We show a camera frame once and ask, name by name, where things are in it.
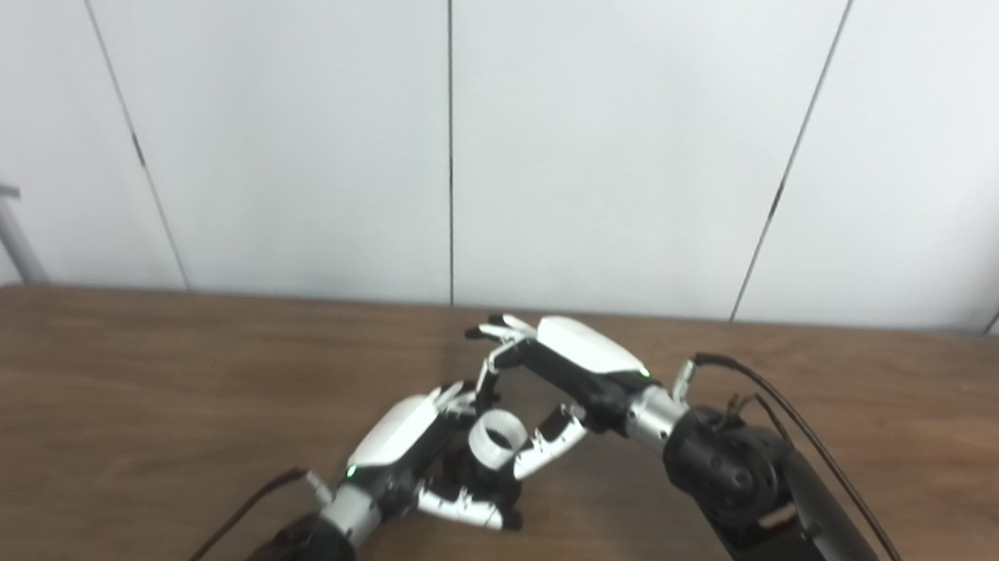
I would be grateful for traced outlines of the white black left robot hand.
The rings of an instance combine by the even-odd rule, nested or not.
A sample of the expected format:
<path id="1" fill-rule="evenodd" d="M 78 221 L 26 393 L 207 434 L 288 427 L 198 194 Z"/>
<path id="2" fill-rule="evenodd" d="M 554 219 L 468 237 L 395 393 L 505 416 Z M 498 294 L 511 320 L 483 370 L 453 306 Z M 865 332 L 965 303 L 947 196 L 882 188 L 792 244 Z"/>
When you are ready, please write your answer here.
<path id="1" fill-rule="evenodd" d="M 461 382 L 400 400 L 348 456 L 327 515 L 345 530 L 421 511 L 456 523 L 514 532 L 520 482 L 488 467 L 519 433 L 476 434 L 474 393 Z"/>

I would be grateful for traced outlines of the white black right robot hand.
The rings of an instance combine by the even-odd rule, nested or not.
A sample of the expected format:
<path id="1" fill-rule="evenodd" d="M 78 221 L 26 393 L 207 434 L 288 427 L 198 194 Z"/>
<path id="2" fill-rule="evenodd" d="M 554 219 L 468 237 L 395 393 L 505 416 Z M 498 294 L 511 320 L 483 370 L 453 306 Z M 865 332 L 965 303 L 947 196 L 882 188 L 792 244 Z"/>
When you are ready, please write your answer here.
<path id="1" fill-rule="evenodd" d="M 639 357 L 574 318 L 548 316 L 532 325 L 509 314 L 494 314 L 464 335 L 494 342 L 472 383 L 475 430 L 493 442 L 519 433 L 505 460 L 488 461 L 489 468 L 514 481 L 538 472 L 590 433 L 626 436 L 633 405 L 647 389 L 658 386 Z M 533 432 L 513 424 L 514 417 L 497 406 L 501 374 L 520 367 L 571 400 Z"/>

